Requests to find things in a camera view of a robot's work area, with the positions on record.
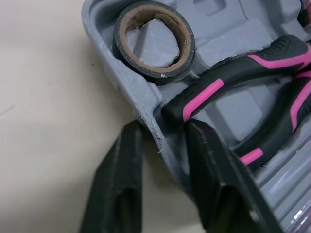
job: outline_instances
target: black electrical tape roll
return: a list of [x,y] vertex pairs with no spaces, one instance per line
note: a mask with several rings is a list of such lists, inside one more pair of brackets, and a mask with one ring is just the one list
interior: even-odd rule
[[[161,20],[172,31],[179,46],[179,56],[169,67],[153,67],[140,61],[126,41],[126,33],[154,18]],[[119,15],[114,29],[114,50],[147,81],[161,86],[173,81],[189,67],[195,52],[194,36],[189,24],[173,8],[159,2],[143,1],[128,6]]]

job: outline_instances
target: rubber grip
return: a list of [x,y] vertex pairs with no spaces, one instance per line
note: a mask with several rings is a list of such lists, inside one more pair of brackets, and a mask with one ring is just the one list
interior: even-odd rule
[[311,71],[301,73],[280,92],[271,114],[259,131],[235,152],[257,169],[271,159],[311,113]]
[[246,80],[295,73],[311,62],[311,49],[297,37],[280,37],[261,52],[208,70],[161,110],[172,126],[180,126],[228,88]]

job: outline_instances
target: white table surface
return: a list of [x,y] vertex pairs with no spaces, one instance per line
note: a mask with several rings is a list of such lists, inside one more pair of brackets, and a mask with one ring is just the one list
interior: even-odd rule
[[[134,118],[81,23],[83,0],[0,2],[0,233],[76,233],[96,167]],[[143,232],[201,233],[152,141]]]

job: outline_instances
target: gray plastic tool case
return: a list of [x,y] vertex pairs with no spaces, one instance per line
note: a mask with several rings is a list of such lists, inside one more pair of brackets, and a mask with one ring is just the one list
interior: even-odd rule
[[[159,0],[176,9],[192,28],[196,54],[187,73],[195,75],[232,56],[260,50],[281,35],[309,35],[297,21],[299,0]],[[170,132],[160,108],[189,85],[182,74],[157,87],[112,53],[113,30],[120,12],[137,0],[86,0],[83,25],[100,56],[104,72],[151,132],[174,179],[190,194],[189,165],[183,132]],[[282,77],[245,83],[226,92],[195,118],[207,122],[229,148],[251,136],[275,104]],[[311,118],[256,176],[267,203],[286,231],[311,205]]]

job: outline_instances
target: pliers handle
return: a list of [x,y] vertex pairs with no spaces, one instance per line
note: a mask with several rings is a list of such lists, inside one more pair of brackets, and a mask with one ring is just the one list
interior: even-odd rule
[[256,169],[266,163],[311,113],[311,71],[300,73],[280,91],[263,126],[235,152]]
[[311,47],[295,36],[280,37],[261,52],[208,70],[161,110],[166,122],[183,125],[219,94],[241,82],[276,74],[293,74],[311,62]]

